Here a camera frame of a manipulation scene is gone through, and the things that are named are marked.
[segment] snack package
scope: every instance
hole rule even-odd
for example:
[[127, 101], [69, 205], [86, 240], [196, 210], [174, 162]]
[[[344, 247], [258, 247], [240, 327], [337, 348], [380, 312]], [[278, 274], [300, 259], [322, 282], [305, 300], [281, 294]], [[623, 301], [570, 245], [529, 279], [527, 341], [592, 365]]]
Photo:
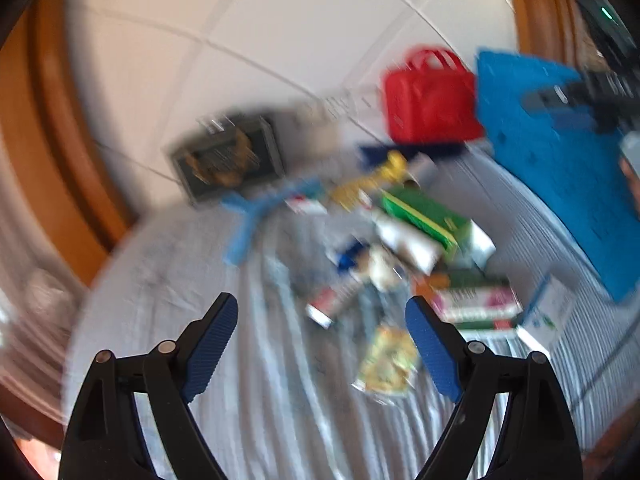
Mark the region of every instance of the snack package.
[[575, 293], [548, 274], [527, 307], [518, 337], [531, 348], [551, 358], [575, 306]]
[[402, 282], [404, 270], [398, 259], [382, 245], [374, 244], [369, 250], [369, 279], [380, 292], [389, 292], [398, 288]]
[[418, 350], [408, 331], [382, 324], [353, 386], [365, 393], [404, 396], [412, 387], [417, 364]]

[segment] white box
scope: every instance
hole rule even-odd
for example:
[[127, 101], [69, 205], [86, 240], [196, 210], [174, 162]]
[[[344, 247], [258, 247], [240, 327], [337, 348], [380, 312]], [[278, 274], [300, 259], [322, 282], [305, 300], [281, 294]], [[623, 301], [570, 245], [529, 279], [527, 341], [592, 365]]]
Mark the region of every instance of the white box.
[[548, 358], [574, 311], [575, 294], [552, 275], [547, 275], [516, 328], [518, 337], [532, 350]]

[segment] pile of items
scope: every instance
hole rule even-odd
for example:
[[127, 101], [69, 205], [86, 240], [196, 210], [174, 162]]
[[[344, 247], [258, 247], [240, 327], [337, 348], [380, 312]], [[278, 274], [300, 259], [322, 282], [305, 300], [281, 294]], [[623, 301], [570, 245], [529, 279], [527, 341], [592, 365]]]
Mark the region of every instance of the pile of items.
[[[369, 225], [370, 234], [350, 234], [348, 241], [325, 247], [335, 279], [305, 298], [306, 314], [319, 326], [330, 329], [368, 286], [381, 294], [405, 287], [425, 297], [440, 319], [455, 325], [467, 340], [517, 335], [531, 349], [549, 355], [571, 314], [573, 293], [548, 276], [523, 314], [507, 277], [484, 272], [495, 252], [492, 240], [472, 219], [428, 195], [437, 168], [422, 148], [435, 143], [461, 150], [464, 142], [482, 137], [475, 114], [475, 75], [449, 50], [420, 47], [409, 51], [404, 67], [385, 73], [382, 87], [389, 136], [396, 142], [386, 161], [337, 187], [316, 178], [252, 200], [227, 193], [221, 204], [242, 214], [242, 222], [226, 263], [237, 266], [245, 260], [262, 218], [283, 201], [297, 214], [331, 217], [336, 208], [347, 210]], [[351, 109], [362, 103], [370, 105], [370, 100], [345, 94], [297, 109], [294, 116], [308, 121], [329, 111], [335, 119], [350, 117]], [[192, 201], [202, 203], [229, 189], [283, 177], [286, 168], [276, 134], [284, 127], [283, 117], [266, 110], [223, 120], [201, 118], [208, 134], [172, 154]], [[412, 152], [410, 162], [396, 150]], [[403, 395], [417, 357], [403, 322], [385, 319], [354, 386], [384, 396]]]
[[[514, 333], [522, 306], [504, 276], [482, 272], [495, 247], [471, 219], [460, 216], [426, 193], [437, 169], [419, 153], [411, 163], [395, 151], [371, 174], [336, 187], [326, 202], [339, 204], [372, 224], [370, 239], [351, 237], [341, 248], [328, 248], [335, 282], [308, 300], [306, 314], [329, 329], [357, 304], [368, 284], [380, 293], [410, 283], [440, 319], [469, 339]], [[326, 208], [317, 196], [287, 200], [296, 212]], [[417, 351], [397, 320], [385, 319], [370, 343], [354, 386], [365, 392], [400, 396], [409, 390]]]

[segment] blue toy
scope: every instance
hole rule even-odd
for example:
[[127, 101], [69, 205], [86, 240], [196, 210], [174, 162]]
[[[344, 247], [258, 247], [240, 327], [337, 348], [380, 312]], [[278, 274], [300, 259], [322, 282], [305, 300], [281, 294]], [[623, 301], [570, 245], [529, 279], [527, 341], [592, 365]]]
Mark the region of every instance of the blue toy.
[[281, 202], [292, 196], [315, 195], [321, 191], [322, 183], [318, 178], [313, 178], [287, 186], [276, 193], [267, 193], [253, 200], [247, 200], [236, 192], [223, 196], [220, 203], [226, 209], [244, 215], [242, 225], [226, 248], [224, 262], [227, 265], [239, 266], [246, 260], [258, 223]]

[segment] blue plastic piece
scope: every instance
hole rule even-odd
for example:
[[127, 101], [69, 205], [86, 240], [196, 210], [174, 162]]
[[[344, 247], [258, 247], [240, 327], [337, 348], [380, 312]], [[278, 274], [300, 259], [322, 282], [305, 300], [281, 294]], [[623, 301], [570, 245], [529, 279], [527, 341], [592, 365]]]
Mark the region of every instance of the blue plastic piece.
[[357, 267], [358, 263], [356, 258], [358, 255], [369, 247], [369, 244], [363, 244], [357, 238], [354, 238], [354, 243], [351, 244], [347, 250], [345, 250], [338, 259], [338, 274], [345, 274], [349, 269]]
[[[478, 118], [495, 160], [538, 195], [569, 229], [615, 301], [640, 276], [640, 222], [620, 171], [622, 133], [598, 135], [584, 109], [530, 116], [525, 92], [579, 78], [568, 67], [527, 56], [481, 52]], [[554, 129], [554, 126], [573, 129]]]
[[303, 180], [285, 187], [279, 192], [265, 194], [253, 200], [247, 200], [236, 192], [223, 196], [220, 203], [225, 208], [244, 215], [241, 226], [226, 248], [224, 262], [227, 265], [239, 266], [246, 260], [251, 249], [251, 240], [260, 220], [280, 205], [283, 200], [296, 195], [317, 194], [321, 191], [322, 183], [318, 178], [314, 178]]
[[238, 302], [229, 296], [187, 361], [186, 380], [180, 391], [187, 404], [207, 389], [237, 323]]
[[424, 317], [417, 301], [411, 299], [407, 302], [404, 319], [406, 329], [411, 334], [422, 362], [439, 393], [457, 403], [462, 397], [462, 387], [458, 379], [456, 362]]

